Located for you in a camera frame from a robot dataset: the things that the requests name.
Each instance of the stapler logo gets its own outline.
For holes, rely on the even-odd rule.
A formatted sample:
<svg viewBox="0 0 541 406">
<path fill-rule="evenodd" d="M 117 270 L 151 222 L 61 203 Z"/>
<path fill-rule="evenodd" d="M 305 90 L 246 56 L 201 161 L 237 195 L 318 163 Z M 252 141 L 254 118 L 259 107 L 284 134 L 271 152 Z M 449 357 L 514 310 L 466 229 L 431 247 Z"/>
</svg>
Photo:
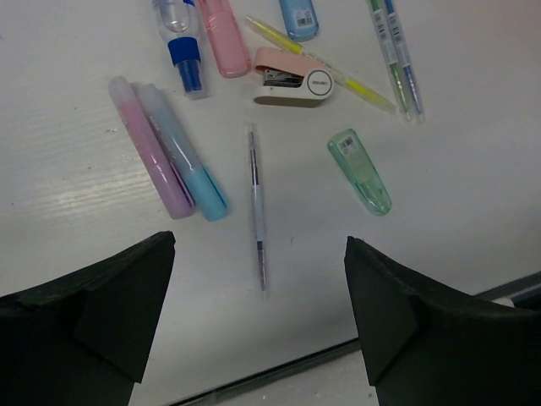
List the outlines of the stapler logo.
<svg viewBox="0 0 541 406">
<path fill-rule="evenodd" d="M 309 74 L 308 88 L 316 96 L 326 96 L 332 91 L 332 78 L 324 70 L 314 70 Z"/>
</svg>

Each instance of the blue cap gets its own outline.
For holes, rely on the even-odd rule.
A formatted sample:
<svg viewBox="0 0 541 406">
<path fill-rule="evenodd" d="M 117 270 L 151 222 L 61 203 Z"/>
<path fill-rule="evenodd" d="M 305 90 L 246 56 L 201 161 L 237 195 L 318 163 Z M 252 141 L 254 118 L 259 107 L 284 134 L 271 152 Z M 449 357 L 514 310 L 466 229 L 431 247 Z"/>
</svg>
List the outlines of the blue cap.
<svg viewBox="0 0 541 406">
<path fill-rule="evenodd" d="M 178 68 L 187 95 L 204 92 L 199 75 L 201 56 L 197 40 L 191 36 L 183 36 L 167 43 L 172 64 Z"/>
<path fill-rule="evenodd" d="M 183 176 L 184 184 L 194 198 L 195 204 L 201 209 L 203 216 L 209 221 L 220 220 L 227 215 L 227 202 L 216 182 L 206 168 Z"/>
</svg>

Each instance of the blue marker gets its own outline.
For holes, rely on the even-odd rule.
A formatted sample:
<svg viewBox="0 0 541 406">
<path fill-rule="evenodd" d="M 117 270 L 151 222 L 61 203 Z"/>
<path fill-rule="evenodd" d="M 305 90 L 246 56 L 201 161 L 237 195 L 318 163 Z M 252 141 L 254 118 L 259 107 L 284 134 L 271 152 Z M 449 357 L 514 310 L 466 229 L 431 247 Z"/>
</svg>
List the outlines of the blue marker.
<svg viewBox="0 0 541 406">
<path fill-rule="evenodd" d="M 412 92 L 413 104 L 417 111 L 418 121 L 424 121 L 424 108 L 421 101 L 421 95 L 419 94 L 419 88 L 417 86 L 417 80 L 413 73 L 412 61 L 409 57 L 409 51 L 407 50 L 406 40 L 404 39 L 404 33 L 402 31 L 402 25 L 396 14 L 395 5 L 392 0 L 385 0 L 385 8 L 388 13 L 389 28 L 391 29 L 392 39 L 395 43 L 396 54 L 398 56 L 398 62 L 404 69 L 407 82 L 409 84 L 410 91 Z"/>
<path fill-rule="evenodd" d="M 137 97 L 171 166 L 182 178 L 203 216 L 213 222 L 227 215 L 227 202 L 203 166 L 175 113 L 154 85 L 142 86 Z"/>
<path fill-rule="evenodd" d="M 320 25 L 312 0 L 280 0 L 280 7 L 287 34 L 292 40 L 301 42 L 316 36 Z"/>
</svg>

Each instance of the purple marker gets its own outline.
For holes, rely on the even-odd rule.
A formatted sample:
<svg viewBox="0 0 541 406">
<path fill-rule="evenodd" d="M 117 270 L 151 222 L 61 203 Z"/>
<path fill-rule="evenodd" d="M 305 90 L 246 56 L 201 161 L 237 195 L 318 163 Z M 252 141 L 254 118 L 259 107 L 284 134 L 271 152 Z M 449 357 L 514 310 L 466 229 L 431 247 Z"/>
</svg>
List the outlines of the purple marker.
<svg viewBox="0 0 541 406">
<path fill-rule="evenodd" d="M 109 95 L 169 216 L 173 219 L 190 216 L 193 201 L 161 150 L 132 86 L 126 78 L 118 76 L 109 83 Z"/>
</svg>

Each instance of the yellow highlighter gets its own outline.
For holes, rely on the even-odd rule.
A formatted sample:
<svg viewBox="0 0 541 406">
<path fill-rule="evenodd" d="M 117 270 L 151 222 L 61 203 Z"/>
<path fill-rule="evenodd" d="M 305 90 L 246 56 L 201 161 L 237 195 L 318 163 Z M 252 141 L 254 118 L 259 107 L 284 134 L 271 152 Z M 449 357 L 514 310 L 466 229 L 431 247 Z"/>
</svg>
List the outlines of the yellow highlighter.
<svg viewBox="0 0 541 406">
<path fill-rule="evenodd" d="M 358 80 L 347 76 L 346 74 L 332 66 L 330 63 L 325 61 L 323 58 L 315 55 L 312 52 L 307 51 L 303 48 L 302 45 L 290 40 L 285 34 L 282 34 L 280 31 L 271 27 L 267 23 L 264 23 L 260 19 L 256 19 L 255 17 L 252 17 L 250 15 L 247 15 L 244 18 L 244 22 L 252 30 L 272 42 L 277 47 L 283 49 L 284 51 L 296 53 L 297 55 L 303 55 L 306 58 L 315 59 L 316 61 L 323 63 L 332 73 L 336 83 L 344 86 L 346 89 L 352 91 L 368 103 L 386 112 L 396 112 L 396 106 L 392 103 L 392 101 L 386 99 L 381 94 L 363 85 Z"/>
</svg>

